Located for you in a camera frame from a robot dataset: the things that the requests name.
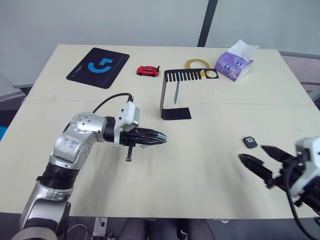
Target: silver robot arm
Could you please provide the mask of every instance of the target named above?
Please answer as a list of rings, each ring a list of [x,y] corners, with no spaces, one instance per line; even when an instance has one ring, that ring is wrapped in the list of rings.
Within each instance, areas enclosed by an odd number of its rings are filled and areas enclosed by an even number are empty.
[[[20,229],[44,227],[57,235],[65,231],[63,221],[69,216],[68,199],[74,182],[92,146],[105,142],[106,125],[105,117],[90,112],[73,117],[56,140],[43,175],[36,179],[20,218]]]
[[[56,140],[44,173],[36,179],[20,217],[21,231],[12,239],[41,238],[42,231],[59,236],[67,231],[71,208],[68,199],[76,177],[96,142],[129,146],[126,159],[131,161],[132,147],[136,144],[145,146],[167,141],[161,132],[139,128],[139,116],[140,109],[131,101],[126,103],[116,119],[91,112],[74,116]]]

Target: black mouse pad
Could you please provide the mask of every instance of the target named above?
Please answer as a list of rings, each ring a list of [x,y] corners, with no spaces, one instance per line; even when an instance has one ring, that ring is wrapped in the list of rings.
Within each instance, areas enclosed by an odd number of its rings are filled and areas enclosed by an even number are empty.
[[[94,47],[66,76],[66,79],[108,89],[128,58],[128,54]]]

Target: tissue box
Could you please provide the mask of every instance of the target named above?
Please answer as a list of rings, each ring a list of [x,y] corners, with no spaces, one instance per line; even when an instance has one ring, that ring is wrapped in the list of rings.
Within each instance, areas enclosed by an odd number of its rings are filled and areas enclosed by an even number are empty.
[[[250,57],[258,47],[239,40],[218,58],[214,68],[233,81],[237,81],[249,71],[254,62]]]

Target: toy car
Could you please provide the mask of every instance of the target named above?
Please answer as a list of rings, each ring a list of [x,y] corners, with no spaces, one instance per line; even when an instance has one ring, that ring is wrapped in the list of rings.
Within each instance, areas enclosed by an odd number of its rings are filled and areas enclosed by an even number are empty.
[[[136,70],[136,74],[138,75],[145,75],[145,76],[158,76],[159,75],[159,68],[158,67],[154,67],[154,66],[140,66],[138,67],[138,69]]]

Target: white table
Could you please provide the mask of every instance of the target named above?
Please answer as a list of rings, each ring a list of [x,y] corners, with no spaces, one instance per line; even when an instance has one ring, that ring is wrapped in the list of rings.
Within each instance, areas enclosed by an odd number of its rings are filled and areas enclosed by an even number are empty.
[[[93,47],[130,54],[109,89],[66,80]],[[214,67],[225,48],[59,45],[0,143],[0,212],[20,213],[35,179],[44,171],[57,137],[79,112],[92,111],[116,93],[130,92],[141,108],[140,127],[167,134],[166,144],[134,148],[97,143],[81,169],[71,196],[71,215],[265,219],[292,218],[285,193],[268,190],[242,165],[238,154],[265,161],[274,173],[280,164],[243,137],[291,154],[296,140],[319,134],[320,113],[276,50],[258,50],[248,75],[233,82],[198,80],[180,85],[178,106],[191,120],[160,118],[163,72],[200,58]],[[160,65],[159,77],[137,76],[140,65]],[[165,106],[173,106],[174,84]],[[115,116],[125,98],[114,99],[97,114]],[[301,217],[315,214],[306,206]]]

